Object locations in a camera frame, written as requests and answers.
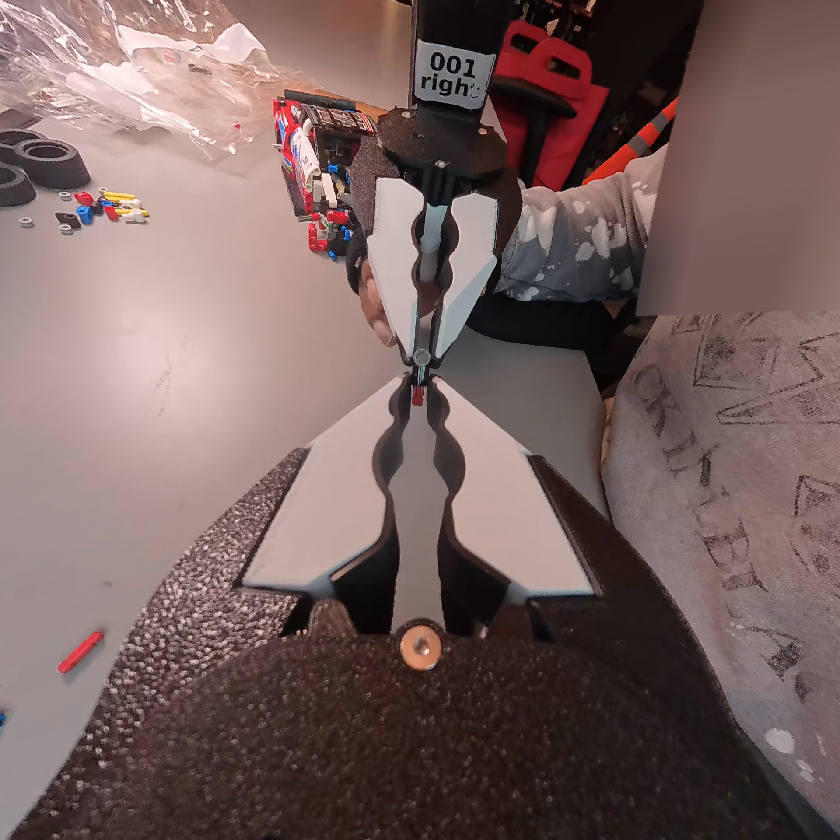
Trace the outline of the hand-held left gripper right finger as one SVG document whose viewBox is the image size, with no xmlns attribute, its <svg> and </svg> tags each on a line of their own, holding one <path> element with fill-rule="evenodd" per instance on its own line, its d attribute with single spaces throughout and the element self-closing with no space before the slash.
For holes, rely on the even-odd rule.
<svg viewBox="0 0 840 840">
<path fill-rule="evenodd" d="M 441 377 L 427 387 L 434 466 L 448 495 L 437 558 L 457 604 L 523 604 L 598 593 L 532 454 Z"/>
</svg>

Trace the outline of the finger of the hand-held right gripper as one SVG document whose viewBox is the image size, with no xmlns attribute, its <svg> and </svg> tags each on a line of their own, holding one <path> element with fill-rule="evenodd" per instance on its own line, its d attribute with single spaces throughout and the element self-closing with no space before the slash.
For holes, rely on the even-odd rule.
<svg viewBox="0 0 840 840">
<path fill-rule="evenodd" d="M 376 180 L 373 228 L 366 238 L 367 259 L 395 344 L 402 350 L 416 350 L 418 346 L 423 292 L 416 227 L 424 212 L 424 197 L 410 183 L 396 177 Z"/>
<path fill-rule="evenodd" d="M 449 214 L 456 242 L 438 273 L 442 295 L 435 309 L 430 350 L 441 360 L 460 335 L 497 265 L 498 202 L 482 194 L 454 199 Z"/>
</svg>

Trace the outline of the person's right hand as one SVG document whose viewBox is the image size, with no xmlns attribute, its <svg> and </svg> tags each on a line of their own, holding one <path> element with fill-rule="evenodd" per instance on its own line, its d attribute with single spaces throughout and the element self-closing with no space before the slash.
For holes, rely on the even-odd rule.
<svg viewBox="0 0 840 840">
<path fill-rule="evenodd" d="M 359 297 L 364 318 L 377 338 L 385 347 L 395 346 L 396 338 L 385 315 L 370 261 L 366 257 L 360 262 Z"/>
</svg>

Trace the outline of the orange striped cone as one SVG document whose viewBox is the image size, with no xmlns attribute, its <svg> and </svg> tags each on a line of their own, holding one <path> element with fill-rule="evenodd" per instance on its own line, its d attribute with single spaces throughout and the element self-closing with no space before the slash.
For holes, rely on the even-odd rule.
<svg viewBox="0 0 840 840">
<path fill-rule="evenodd" d="M 650 155 L 662 133 L 673 122 L 676 116 L 678 99 L 676 97 L 665 106 L 655 118 L 643 126 L 609 159 L 589 174 L 582 184 L 586 185 L 622 173 L 631 162 Z"/>
</svg>

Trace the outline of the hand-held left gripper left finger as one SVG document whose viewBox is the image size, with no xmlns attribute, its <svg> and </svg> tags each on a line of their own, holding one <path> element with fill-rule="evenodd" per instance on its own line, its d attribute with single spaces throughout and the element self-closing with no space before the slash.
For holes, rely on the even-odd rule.
<svg viewBox="0 0 840 840">
<path fill-rule="evenodd" d="M 390 484 L 403 464 L 408 376 L 397 376 L 315 437 L 243 569 L 252 589 L 331 597 L 396 532 Z"/>
</svg>

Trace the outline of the person's black pants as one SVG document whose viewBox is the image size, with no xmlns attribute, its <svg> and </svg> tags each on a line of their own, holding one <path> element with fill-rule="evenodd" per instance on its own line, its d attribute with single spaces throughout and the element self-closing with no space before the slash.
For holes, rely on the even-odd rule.
<svg viewBox="0 0 840 840">
<path fill-rule="evenodd" d="M 519 301 L 495 292 L 478 299 L 467 326 L 494 340 L 581 351 L 599 392 L 622 379 L 642 343 L 620 331 L 599 301 Z"/>
</svg>

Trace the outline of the person's grey printed sweatshirt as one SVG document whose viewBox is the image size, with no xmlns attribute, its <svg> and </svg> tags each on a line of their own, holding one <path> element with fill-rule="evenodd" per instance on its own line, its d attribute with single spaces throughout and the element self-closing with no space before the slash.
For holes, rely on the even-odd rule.
<svg viewBox="0 0 840 840">
<path fill-rule="evenodd" d="M 739 726 L 837 835 L 838 312 L 658 318 L 602 477 Z"/>
</svg>

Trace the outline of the red chair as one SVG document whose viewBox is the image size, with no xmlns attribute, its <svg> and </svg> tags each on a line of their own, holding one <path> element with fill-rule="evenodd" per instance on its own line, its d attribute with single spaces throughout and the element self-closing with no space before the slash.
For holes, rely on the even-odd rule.
<svg viewBox="0 0 840 840">
<path fill-rule="evenodd" d="M 607 88 L 592 83 L 582 49 L 522 20 L 509 25 L 490 100 L 508 163 L 525 186 L 563 188 L 607 96 Z"/>
</svg>

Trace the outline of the brick-built toy race car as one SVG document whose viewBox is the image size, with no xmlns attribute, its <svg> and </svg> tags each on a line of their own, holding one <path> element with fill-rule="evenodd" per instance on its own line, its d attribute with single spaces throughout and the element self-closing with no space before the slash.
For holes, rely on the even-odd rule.
<svg viewBox="0 0 840 840">
<path fill-rule="evenodd" d="M 274 148 L 299 223 L 312 253 L 347 256 L 359 223 L 352 209 L 351 165 L 376 117 L 352 100 L 286 89 L 272 102 Z"/>
</svg>

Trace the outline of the clear plastic bag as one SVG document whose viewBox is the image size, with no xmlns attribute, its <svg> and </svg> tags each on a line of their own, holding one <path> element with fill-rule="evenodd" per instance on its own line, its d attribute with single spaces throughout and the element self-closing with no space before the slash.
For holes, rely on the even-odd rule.
<svg viewBox="0 0 840 840">
<path fill-rule="evenodd" d="M 2 101 L 82 129 L 167 130 L 213 162 L 272 128 L 286 89 L 321 86 L 272 60 L 218 1 L 2 1 Z"/>
</svg>

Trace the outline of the pile of small colourful bricks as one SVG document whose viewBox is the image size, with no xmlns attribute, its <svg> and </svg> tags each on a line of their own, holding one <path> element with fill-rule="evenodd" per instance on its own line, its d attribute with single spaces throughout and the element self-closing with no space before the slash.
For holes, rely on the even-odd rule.
<svg viewBox="0 0 840 840">
<path fill-rule="evenodd" d="M 92 193 L 88 190 L 36 188 L 35 198 L 22 205 L 18 224 L 32 228 L 43 221 L 56 226 L 62 235 L 73 235 L 100 220 L 107 224 L 146 224 L 149 211 L 136 197 L 120 198 L 116 194 Z"/>
</svg>

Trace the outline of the grey desk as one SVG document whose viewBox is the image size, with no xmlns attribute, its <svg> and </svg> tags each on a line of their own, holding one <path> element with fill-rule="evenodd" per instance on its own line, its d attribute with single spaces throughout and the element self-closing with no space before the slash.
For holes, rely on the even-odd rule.
<svg viewBox="0 0 840 840">
<path fill-rule="evenodd" d="M 150 221 L 63 235 L 2 211 L 2 838 L 186 548 L 401 371 L 308 251 L 272 129 L 219 162 L 163 129 L 35 129 Z"/>
</svg>

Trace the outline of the person's right forearm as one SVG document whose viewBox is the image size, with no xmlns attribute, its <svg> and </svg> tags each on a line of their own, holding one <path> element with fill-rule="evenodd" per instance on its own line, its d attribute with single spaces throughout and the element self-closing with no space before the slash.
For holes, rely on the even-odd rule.
<svg viewBox="0 0 840 840">
<path fill-rule="evenodd" d="M 497 291 L 518 301 L 623 300 L 639 287 L 668 146 L 561 192 L 521 189 Z"/>
</svg>

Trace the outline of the red toy axle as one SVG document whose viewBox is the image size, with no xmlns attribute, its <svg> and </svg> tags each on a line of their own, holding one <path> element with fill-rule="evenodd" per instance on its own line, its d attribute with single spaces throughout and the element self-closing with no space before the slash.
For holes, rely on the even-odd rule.
<svg viewBox="0 0 840 840">
<path fill-rule="evenodd" d="M 89 654 L 100 645 L 104 639 L 104 632 L 94 631 L 90 633 L 78 646 L 76 646 L 56 667 L 56 671 L 61 675 L 69 674 Z"/>
</svg>

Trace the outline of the black toy tire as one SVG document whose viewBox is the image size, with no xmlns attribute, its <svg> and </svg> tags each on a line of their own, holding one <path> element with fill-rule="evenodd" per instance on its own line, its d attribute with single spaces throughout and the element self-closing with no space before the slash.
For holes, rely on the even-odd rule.
<svg viewBox="0 0 840 840">
<path fill-rule="evenodd" d="M 37 197 L 36 189 L 25 171 L 13 164 L 0 164 L 0 207 L 28 204 Z"/>
<path fill-rule="evenodd" d="M 78 150 L 69 143 L 50 139 L 23 140 L 15 144 L 17 164 L 30 181 L 57 191 L 76 191 L 91 181 Z"/>
<path fill-rule="evenodd" d="M 9 165 L 17 165 L 18 157 L 15 152 L 15 147 L 22 143 L 32 140 L 47 140 L 46 136 L 29 129 L 1 129 L 0 132 L 0 159 L 2 163 Z"/>
</svg>

